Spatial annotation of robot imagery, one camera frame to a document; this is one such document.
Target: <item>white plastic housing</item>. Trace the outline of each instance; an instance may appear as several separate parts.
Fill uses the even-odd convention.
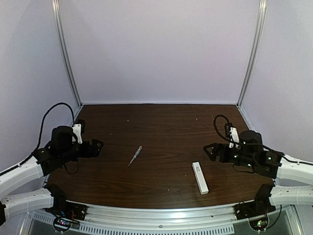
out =
[[[203,194],[208,193],[209,189],[206,185],[205,178],[204,178],[204,175],[203,175],[201,167],[200,167],[200,163],[199,162],[192,163],[192,168],[193,168],[195,176],[196,176],[196,180],[198,183],[200,194],[203,195]]]
[[[305,162],[289,155],[285,155],[285,157],[291,161]],[[313,185],[313,165],[290,163],[283,158],[280,163],[282,166],[277,170],[277,178],[295,180],[305,184]]]
[[[270,204],[313,205],[313,186],[283,187],[275,186],[271,190]]]
[[[0,200],[20,186],[44,176],[37,159],[31,157],[25,164],[0,176]]]
[[[41,188],[37,191],[8,195],[1,200],[6,207],[5,219],[8,220],[18,214],[53,207],[53,197],[49,190]]]

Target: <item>black cable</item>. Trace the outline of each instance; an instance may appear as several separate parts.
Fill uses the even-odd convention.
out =
[[[271,226],[269,226],[268,228],[266,228],[266,230],[270,229],[271,227],[273,227],[273,226],[277,223],[277,221],[278,221],[279,218],[280,218],[281,213],[282,213],[282,205],[280,205],[280,210],[279,210],[279,214],[278,214],[278,216],[277,216],[277,219],[275,220],[274,223],[271,224]]]
[[[286,158],[285,156],[283,156],[284,159],[286,159],[288,162],[290,163],[298,163],[296,161],[292,161],[292,160],[289,160],[288,158]],[[302,161],[299,161],[299,164],[306,164],[306,165],[313,165],[313,163],[307,163],[307,162],[302,162]]]
[[[66,229],[61,229],[61,228],[58,228],[58,227],[55,226],[56,221],[57,221],[57,219],[59,219],[59,218],[62,219],[62,217],[60,217],[60,216],[57,216],[57,217],[54,218],[54,220],[53,220],[53,222],[52,222],[53,228],[54,228],[56,231],[60,232],[60,233],[61,233],[61,232],[66,232],[66,231],[68,231],[68,230],[72,227],[72,225],[71,225],[70,227],[66,228]]]
[[[41,142],[41,137],[42,137],[42,134],[43,134],[43,128],[44,128],[44,122],[45,122],[46,116],[50,113],[50,111],[51,111],[52,109],[54,109],[55,107],[57,107],[57,106],[59,106],[59,105],[65,105],[65,106],[67,106],[67,107],[69,108],[69,110],[70,110],[70,112],[71,112],[71,114],[72,114],[73,123],[75,122],[75,117],[74,117],[74,112],[73,112],[72,107],[70,107],[68,104],[66,104],[66,103],[64,103],[64,102],[60,102],[60,103],[57,103],[57,104],[53,105],[51,108],[48,109],[48,111],[45,113],[45,115],[44,115],[44,117],[43,117],[43,120],[42,120],[41,126],[40,126],[40,132],[39,132],[38,143],[37,143],[37,146],[36,146],[36,148],[34,149],[34,151],[36,151],[36,150],[39,148],[39,146],[40,146],[40,142]]]
[[[63,164],[63,166],[64,166],[64,169],[66,170],[66,172],[67,172],[69,175],[75,175],[75,174],[79,171],[79,162],[78,162],[78,159],[77,159],[77,169],[76,169],[76,171],[75,171],[74,173],[71,173],[71,172],[68,171],[67,165]]]
[[[253,172],[253,171],[245,171],[245,170],[243,170],[243,171],[240,171],[240,170],[236,170],[234,166],[235,166],[235,164],[233,164],[233,169],[234,169],[235,171],[239,172],[239,173],[248,173],[248,174],[254,174],[254,172]]]
[[[50,109],[48,109],[48,111],[45,113],[45,115],[44,115],[44,117],[43,117],[43,120],[42,120],[42,123],[41,123],[41,126],[40,126],[40,133],[39,133],[38,144],[37,144],[36,148],[32,151],[32,153],[31,153],[27,158],[25,158],[25,159],[24,159],[23,161],[21,161],[19,164],[14,165],[13,167],[11,167],[11,168],[9,168],[9,169],[7,169],[7,170],[1,172],[1,173],[0,173],[0,176],[2,176],[2,175],[4,175],[4,174],[6,174],[6,173],[8,173],[8,172],[10,172],[10,171],[12,171],[12,170],[18,168],[19,166],[21,166],[21,165],[23,165],[24,163],[26,163],[29,159],[31,159],[31,157],[33,156],[33,153],[34,153],[36,150],[38,150],[38,148],[39,148],[39,146],[40,146],[41,137],[42,137],[43,128],[44,128],[45,117],[49,114],[49,112],[50,112],[52,109],[54,109],[55,107],[57,107],[57,106],[59,106],[59,105],[65,105],[65,106],[67,106],[67,107],[70,109],[70,112],[71,112],[71,115],[72,115],[72,119],[73,119],[73,123],[75,122],[75,117],[74,117],[73,109],[72,109],[68,104],[66,104],[66,103],[64,103],[64,102],[60,102],[60,103],[57,103],[57,104],[53,105]]]

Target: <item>cable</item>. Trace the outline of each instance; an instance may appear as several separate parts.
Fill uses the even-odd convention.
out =
[[[79,171],[79,162],[78,162],[78,159],[77,159],[77,169],[76,169],[76,171],[75,171],[74,173],[71,173],[71,172],[68,171],[67,165],[63,164],[63,166],[64,166],[64,169],[66,170],[66,172],[67,172],[69,175],[75,175],[75,174]]]
[[[313,163],[307,163],[307,162],[302,162],[302,161],[299,161],[299,162],[292,161],[292,160],[289,160],[288,158],[286,158],[285,156],[283,156],[283,158],[286,159],[290,163],[299,163],[299,164],[313,165]]]
[[[253,172],[253,171],[245,171],[245,170],[243,170],[243,171],[240,171],[240,170],[236,170],[234,166],[235,166],[235,164],[233,164],[233,169],[234,169],[235,171],[239,172],[239,173],[248,173],[248,174],[254,174],[254,172]]]
[[[273,227],[273,226],[277,223],[277,221],[278,221],[279,218],[280,218],[281,213],[282,213],[282,205],[280,205],[280,210],[279,210],[279,214],[278,214],[278,216],[277,216],[277,219],[276,219],[275,222],[272,223],[268,228],[266,228],[266,230],[270,229],[271,227]]]
[[[64,232],[68,231],[68,230],[72,227],[72,223],[71,223],[70,227],[67,227],[66,229],[58,228],[58,227],[56,227],[55,225],[56,225],[56,222],[57,222],[57,220],[58,220],[59,218],[62,219],[62,217],[60,217],[60,216],[56,216],[56,217],[54,218],[54,220],[53,220],[53,222],[52,222],[52,226],[53,226],[53,228],[54,228],[56,231],[58,231],[58,232],[60,232],[60,233],[64,233]]]
[[[48,111],[45,113],[45,115],[44,115],[44,117],[43,117],[43,120],[42,120],[41,126],[40,126],[40,132],[39,132],[38,143],[37,143],[37,146],[36,146],[36,148],[34,149],[34,151],[36,151],[36,150],[39,148],[39,146],[40,146],[40,142],[41,142],[41,137],[42,137],[42,134],[43,134],[43,128],[44,128],[44,122],[45,122],[46,116],[50,113],[50,111],[51,111],[52,109],[54,109],[55,107],[57,107],[57,106],[59,106],[59,105],[65,105],[65,106],[67,106],[67,107],[69,108],[69,110],[70,110],[70,112],[71,112],[71,114],[72,114],[73,123],[75,122],[75,117],[74,117],[74,112],[73,112],[72,107],[70,107],[68,104],[66,104],[66,103],[64,103],[64,102],[60,102],[60,103],[57,103],[57,104],[53,105],[51,108],[48,109]]]

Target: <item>screwdriver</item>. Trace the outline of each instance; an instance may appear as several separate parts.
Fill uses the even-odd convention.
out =
[[[137,156],[139,155],[140,151],[142,150],[142,146],[139,147],[139,149],[137,150],[137,152],[135,153],[135,155],[133,156],[133,159],[131,160],[131,162],[128,164],[128,167],[133,163],[133,161],[137,158]]]

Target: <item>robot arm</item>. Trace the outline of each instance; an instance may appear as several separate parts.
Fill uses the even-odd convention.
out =
[[[227,120],[225,136],[229,137],[228,142],[230,143],[213,143],[204,146],[203,149],[210,160],[216,161],[219,157],[221,163],[245,166],[251,170],[251,173],[273,179],[296,180],[309,185],[304,187],[262,185],[254,201],[235,205],[237,219],[263,215],[265,212],[274,211],[275,206],[279,205],[313,205],[313,163],[293,158],[264,146],[260,133],[248,130],[238,135],[233,128]]]
[[[35,150],[21,163],[0,173],[0,225],[15,215],[37,209],[46,208],[53,214],[70,219],[72,213],[67,215],[69,211],[78,211],[80,214],[86,211],[84,205],[67,202],[66,194],[55,185],[33,192],[8,195],[22,185],[62,168],[70,161],[99,156],[104,144],[99,140],[92,140],[91,144],[83,141],[81,134],[84,126],[85,122],[79,120],[73,127],[54,128],[51,141],[44,148]]]

